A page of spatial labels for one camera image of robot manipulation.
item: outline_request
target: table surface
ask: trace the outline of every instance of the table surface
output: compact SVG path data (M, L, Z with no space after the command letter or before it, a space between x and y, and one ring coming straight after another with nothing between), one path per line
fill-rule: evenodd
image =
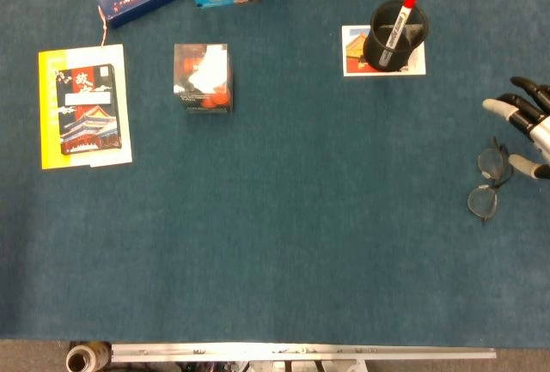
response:
M427 76L344 78L386 0L178 0L112 31L134 161L40 170L38 52L96 46L95 0L0 0L0 337L550 347L550 191L466 206L481 102L550 82L548 0L419 0ZM189 116L174 43L227 42L235 112Z

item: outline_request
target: yellow book cover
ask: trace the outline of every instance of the yellow book cover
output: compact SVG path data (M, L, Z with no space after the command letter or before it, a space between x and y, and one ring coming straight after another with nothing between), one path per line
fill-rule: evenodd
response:
M42 169L131 162L122 45L39 53Z

